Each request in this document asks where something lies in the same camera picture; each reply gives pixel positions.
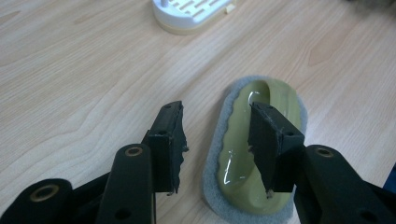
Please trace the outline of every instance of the table surface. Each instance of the table surface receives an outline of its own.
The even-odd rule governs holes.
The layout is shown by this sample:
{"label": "table surface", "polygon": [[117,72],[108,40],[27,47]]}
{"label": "table surface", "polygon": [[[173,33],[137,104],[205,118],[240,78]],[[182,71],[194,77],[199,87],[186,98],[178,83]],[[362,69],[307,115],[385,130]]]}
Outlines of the table surface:
{"label": "table surface", "polygon": [[171,35],[149,0],[1,1],[0,52],[0,214],[39,180],[78,187],[108,172],[182,100],[190,151],[158,222],[221,222],[201,173],[224,92],[248,75],[297,90],[306,144],[338,149],[363,179],[383,186],[396,161],[396,7],[239,1],[204,32]]}

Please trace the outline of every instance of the wooden table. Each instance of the wooden table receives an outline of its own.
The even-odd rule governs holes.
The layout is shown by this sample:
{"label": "wooden table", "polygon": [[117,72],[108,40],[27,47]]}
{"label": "wooden table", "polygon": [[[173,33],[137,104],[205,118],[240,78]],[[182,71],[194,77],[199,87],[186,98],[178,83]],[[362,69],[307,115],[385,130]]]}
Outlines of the wooden table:
{"label": "wooden table", "polygon": [[2,1],[0,213],[39,180],[78,187],[108,172],[162,105],[182,100],[190,152],[179,194],[158,195],[158,223],[219,223],[201,173],[225,89],[253,74],[297,90],[307,145],[338,149],[383,186],[396,161],[395,15],[347,1],[240,0],[208,30],[171,35],[149,0]]}

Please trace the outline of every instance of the bolt hole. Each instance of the bolt hole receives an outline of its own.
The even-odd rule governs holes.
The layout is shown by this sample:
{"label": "bolt hole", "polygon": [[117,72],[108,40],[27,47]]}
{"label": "bolt hole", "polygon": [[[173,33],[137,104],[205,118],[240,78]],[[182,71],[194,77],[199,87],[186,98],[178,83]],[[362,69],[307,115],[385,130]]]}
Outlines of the bolt hole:
{"label": "bolt hole", "polygon": [[125,150],[125,155],[128,157],[138,156],[142,154],[143,149],[141,147],[130,147]]}
{"label": "bolt hole", "polygon": [[377,222],[376,215],[375,215],[374,213],[370,212],[370,211],[361,210],[361,211],[360,211],[360,215],[361,215],[361,217],[364,218],[366,221],[374,222],[374,223]]}
{"label": "bolt hole", "polygon": [[59,191],[59,186],[57,185],[46,185],[37,190],[35,190],[30,195],[30,200],[34,203],[40,203],[52,198]]}
{"label": "bolt hole", "polygon": [[117,211],[116,214],[114,215],[114,217],[117,220],[124,220],[124,219],[126,219],[126,218],[128,218],[130,216],[131,216],[131,212],[128,211],[127,209],[125,209],[125,208],[119,209],[119,211]]}
{"label": "bolt hole", "polygon": [[330,150],[325,149],[325,148],[317,148],[316,152],[322,156],[322,157],[333,157],[334,155],[332,154],[332,152],[330,152]]}

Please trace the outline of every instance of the green scrub pad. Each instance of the green scrub pad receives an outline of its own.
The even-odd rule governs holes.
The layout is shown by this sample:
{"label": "green scrub pad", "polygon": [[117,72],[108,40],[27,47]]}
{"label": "green scrub pad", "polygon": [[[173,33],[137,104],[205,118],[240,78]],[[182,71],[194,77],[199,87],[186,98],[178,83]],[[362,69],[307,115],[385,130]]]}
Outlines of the green scrub pad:
{"label": "green scrub pad", "polygon": [[250,104],[277,108],[302,133],[307,113],[288,84],[269,77],[237,80],[224,100],[203,173],[207,203],[230,223],[283,223],[292,216],[292,194],[267,199],[260,172],[248,152]]}

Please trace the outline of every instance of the white soap dish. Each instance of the white soap dish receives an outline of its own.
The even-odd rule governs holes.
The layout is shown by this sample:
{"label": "white soap dish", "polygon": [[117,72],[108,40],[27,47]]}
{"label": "white soap dish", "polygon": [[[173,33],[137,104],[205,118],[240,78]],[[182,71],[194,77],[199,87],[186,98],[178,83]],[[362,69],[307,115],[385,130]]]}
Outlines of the white soap dish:
{"label": "white soap dish", "polygon": [[236,0],[152,0],[161,27],[177,35],[189,35],[230,13]]}

